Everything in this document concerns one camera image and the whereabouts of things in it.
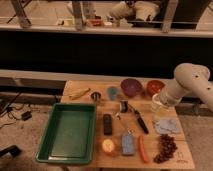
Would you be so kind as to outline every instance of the grapes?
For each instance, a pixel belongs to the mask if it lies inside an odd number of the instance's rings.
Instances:
[[[173,158],[173,153],[177,150],[177,146],[174,142],[174,137],[170,137],[167,134],[160,136],[160,154],[157,154],[154,158],[154,162],[163,163]]]

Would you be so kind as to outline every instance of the red bowl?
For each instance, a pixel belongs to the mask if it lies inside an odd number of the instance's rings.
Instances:
[[[143,85],[136,79],[127,78],[121,82],[121,89],[128,97],[134,97],[143,92]]]
[[[154,94],[159,93],[165,84],[159,80],[151,80],[146,85],[146,91],[152,97]]]

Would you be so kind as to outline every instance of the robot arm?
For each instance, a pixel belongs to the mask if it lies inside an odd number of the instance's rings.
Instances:
[[[213,86],[209,77],[210,71],[205,66],[180,64],[175,68],[174,79],[159,93],[159,101],[164,106],[175,106],[182,97],[193,92],[213,111]]]

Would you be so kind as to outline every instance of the green plastic tray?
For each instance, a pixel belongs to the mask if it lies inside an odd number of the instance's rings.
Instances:
[[[93,104],[54,104],[36,160],[88,164],[92,160],[95,123]]]

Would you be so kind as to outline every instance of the knife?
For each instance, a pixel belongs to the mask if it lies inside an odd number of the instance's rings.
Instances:
[[[136,110],[133,106],[131,106],[130,104],[128,104],[128,106],[131,108],[132,112],[135,114],[136,116],[136,119],[140,125],[140,127],[143,129],[143,131],[148,134],[149,133],[149,130],[146,126],[146,124],[144,123],[142,117],[141,117],[141,114],[138,110]]]

